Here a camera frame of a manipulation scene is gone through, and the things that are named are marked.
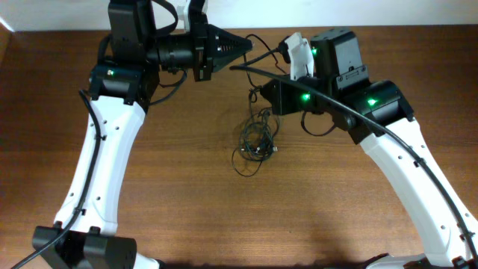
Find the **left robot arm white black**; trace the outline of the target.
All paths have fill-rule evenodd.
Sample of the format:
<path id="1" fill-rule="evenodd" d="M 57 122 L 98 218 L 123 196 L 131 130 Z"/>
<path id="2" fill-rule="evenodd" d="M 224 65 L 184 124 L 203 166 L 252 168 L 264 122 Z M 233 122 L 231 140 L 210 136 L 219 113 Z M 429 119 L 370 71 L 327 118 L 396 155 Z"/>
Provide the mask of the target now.
<path id="1" fill-rule="evenodd" d="M 162 268 L 137 242 L 117 235 L 128 157 L 161 86 L 159 73 L 208 81 L 252 48 L 250 40 L 208 22 L 205 1 L 161 6 L 174 23 L 155 25 L 153 1 L 111 1 L 111 31 L 99 45 L 88 90 L 88 126 L 72 184 L 52 226 L 34 231 L 34 255 L 52 268 Z M 184 32 L 177 33 L 178 22 Z"/>

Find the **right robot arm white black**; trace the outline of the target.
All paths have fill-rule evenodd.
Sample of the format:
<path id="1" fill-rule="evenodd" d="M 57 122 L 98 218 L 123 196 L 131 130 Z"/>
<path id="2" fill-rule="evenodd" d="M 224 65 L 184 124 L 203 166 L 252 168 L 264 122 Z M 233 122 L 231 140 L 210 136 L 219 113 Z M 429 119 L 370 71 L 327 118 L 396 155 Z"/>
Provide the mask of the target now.
<path id="1" fill-rule="evenodd" d="M 418 231 L 421 254 L 382 254 L 364 266 L 475 268 L 476 218 L 432 157 L 398 86 L 370 80 L 356 35 L 347 28 L 311 39 L 295 33 L 277 50 L 290 72 L 261 90 L 273 113 L 330 114 L 333 128 L 346 131 L 385 174 Z"/>

